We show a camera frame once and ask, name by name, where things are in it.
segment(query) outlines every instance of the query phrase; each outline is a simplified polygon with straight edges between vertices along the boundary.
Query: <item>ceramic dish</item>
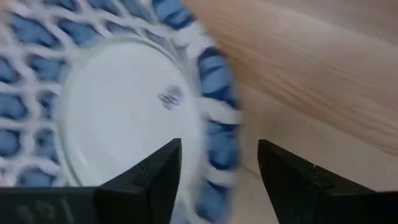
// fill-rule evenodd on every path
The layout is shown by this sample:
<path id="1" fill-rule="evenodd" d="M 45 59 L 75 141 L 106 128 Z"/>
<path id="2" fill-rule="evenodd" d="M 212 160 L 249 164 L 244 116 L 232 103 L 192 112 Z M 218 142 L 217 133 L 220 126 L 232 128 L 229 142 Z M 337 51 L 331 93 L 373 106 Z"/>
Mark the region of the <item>ceramic dish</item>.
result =
<path id="1" fill-rule="evenodd" d="M 99 185 L 182 138 L 172 223 L 226 221 L 238 101 L 180 1 L 13 1 L 1 15 L 2 186 Z"/>

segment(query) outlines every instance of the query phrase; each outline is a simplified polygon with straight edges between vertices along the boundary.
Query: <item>blue patterned rim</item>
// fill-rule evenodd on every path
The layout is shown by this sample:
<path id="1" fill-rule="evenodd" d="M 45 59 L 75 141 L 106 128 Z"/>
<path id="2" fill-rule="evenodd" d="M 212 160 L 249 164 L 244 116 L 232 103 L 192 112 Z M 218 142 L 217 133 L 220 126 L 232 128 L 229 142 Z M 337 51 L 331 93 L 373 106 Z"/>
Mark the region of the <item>blue patterned rim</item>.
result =
<path id="1" fill-rule="evenodd" d="M 6 15 L 0 27 L 2 182 L 68 185 L 55 149 L 54 104 L 75 66 L 71 55 L 101 39 L 140 37 L 186 69 L 208 124 L 206 179 L 194 205 L 177 201 L 172 223 L 226 221 L 238 166 L 239 103 L 225 56 L 180 0 L 38 0 L 15 4 Z"/>

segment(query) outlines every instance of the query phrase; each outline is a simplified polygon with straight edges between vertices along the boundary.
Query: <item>blue lattice pattern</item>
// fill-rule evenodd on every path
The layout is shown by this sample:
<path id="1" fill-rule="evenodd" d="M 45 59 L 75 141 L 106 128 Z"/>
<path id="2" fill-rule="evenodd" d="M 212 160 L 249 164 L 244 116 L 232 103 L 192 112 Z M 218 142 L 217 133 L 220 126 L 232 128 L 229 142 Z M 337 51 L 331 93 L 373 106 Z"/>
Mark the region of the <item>blue lattice pattern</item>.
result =
<path id="1" fill-rule="evenodd" d="M 60 13 L 56 15 L 51 12 L 53 17 L 42 17 L 34 11 L 28 16 L 18 14 L 18 10 L 7 12 L 6 26 L 10 36 L 16 40 L 9 40 L 9 44 L 17 49 L 25 49 L 27 53 L 15 58 L 10 51 L 0 51 L 0 159 L 7 161 L 4 164 L 12 164 L 14 158 L 28 150 L 29 147 L 24 140 L 31 138 L 34 139 L 35 146 L 26 156 L 29 157 L 29 161 L 37 161 L 36 166 L 30 163 L 29 169 L 24 169 L 18 177 L 11 178 L 15 180 L 11 185 L 67 185 L 65 181 L 60 181 L 66 178 L 57 169 L 61 165 L 54 140 L 56 131 L 40 125 L 32 130 L 29 121 L 47 124 L 54 122 L 54 104 L 58 93 L 53 91 L 56 88 L 48 86 L 61 87 L 61 81 L 73 66 L 65 51 L 69 47 L 92 47 L 97 41 L 109 37 L 109 34 L 147 38 L 172 55 L 178 55 L 177 59 L 181 64 L 195 66 L 193 70 L 198 73 L 198 86 L 202 97 L 216 100 L 231 111 L 239 109 L 225 55 L 213 45 L 204 47 L 196 55 L 188 55 L 188 44 L 180 45 L 176 40 L 169 39 L 175 35 L 166 37 L 157 32 L 159 29 L 151 29 L 166 26 L 170 32 L 178 35 L 181 30 L 189 29 L 196 23 L 195 16 L 180 0 L 37 0 L 34 4 L 42 7 L 40 13 L 50 13 L 55 7 L 60 9 Z M 87 11 L 97 12 L 98 21 L 84 17 L 82 19 L 82 15 Z M 43 18 L 48 18 L 49 21 L 43 21 Z M 128 21 L 126 19 L 130 18 L 136 20 L 136 24 L 118 22 Z M 98 24 L 103 26 L 103 29 L 99 29 Z M 32 79 L 36 85 L 42 85 L 34 96 L 25 92 L 26 85 L 29 85 Z M 230 173 L 236 170 L 238 121 L 226 124 L 209 119 L 207 125 L 209 166 L 221 174 L 224 171 Z M 53 170 L 41 169 L 41 162 L 48 162 L 51 166 L 47 167 L 54 167 Z M 7 165 L 0 165 L 0 170 L 0 177 L 7 177 Z M 194 207 L 201 219 L 210 223 L 223 223 L 229 208 L 229 195 L 229 185 L 206 180 L 201 187 L 196 205 L 189 207 Z M 183 200 L 177 202 L 172 223 L 192 222 L 191 218 L 187 217 L 187 212 L 184 212 L 188 209 L 185 203 Z"/>

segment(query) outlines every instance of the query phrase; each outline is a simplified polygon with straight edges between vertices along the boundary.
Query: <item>wood grain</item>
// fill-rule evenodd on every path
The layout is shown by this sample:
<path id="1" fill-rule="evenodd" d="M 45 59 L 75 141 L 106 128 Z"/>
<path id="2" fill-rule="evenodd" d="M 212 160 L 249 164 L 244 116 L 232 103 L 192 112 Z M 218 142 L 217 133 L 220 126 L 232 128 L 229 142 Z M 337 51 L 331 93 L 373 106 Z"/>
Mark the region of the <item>wood grain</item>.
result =
<path id="1" fill-rule="evenodd" d="M 384 33 L 370 35 L 376 32 L 375 24 L 384 21 L 348 12 L 337 18 L 338 7 L 321 18 L 319 12 L 309 13 L 310 7 L 287 7 L 289 2 L 189 0 L 187 4 L 230 57 L 239 82 L 398 156 L 398 48 L 386 41 L 396 31 L 385 24 L 380 28 Z M 356 3 L 358 7 L 351 10 L 362 15 L 365 11 L 360 1 Z M 379 11 L 388 12 L 388 7 Z M 328 20 L 333 15 L 339 22 Z M 395 15 L 390 15 L 386 13 L 393 20 Z"/>
<path id="2" fill-rule="evenodd" d="M 239 90 L 244 111 L 242 164 L 252 174 L 260 177 L 257 142 L 267 139 L 370 189 L 398 190 L 396 157 L 250 86 L 239 85 Z"/>
<path id="3" fill-rule="evenodd" d="M 314 18 L 398 43 L 398 2 L 391 0 L 266 0 Z"/>

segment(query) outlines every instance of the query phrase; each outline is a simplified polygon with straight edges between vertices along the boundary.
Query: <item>black plastic jaw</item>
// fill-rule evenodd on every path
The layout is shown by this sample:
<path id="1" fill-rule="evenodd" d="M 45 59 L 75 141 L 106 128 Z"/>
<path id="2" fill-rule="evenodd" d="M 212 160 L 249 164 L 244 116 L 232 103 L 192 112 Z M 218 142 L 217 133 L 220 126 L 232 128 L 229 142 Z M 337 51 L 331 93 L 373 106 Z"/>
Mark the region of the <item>black plastic jaw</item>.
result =
<path id="1" fill-rule="evenodd" d="M 180 181 L 181 140 L 99 187 L 1 188 L 3 224 L 168 224 Z"/>
<path id="2" fill-rule="evenodd" d="M 398 192 L 375 192 L 266 140 L 258 161 L 280 224 L 398 223 Z"/>

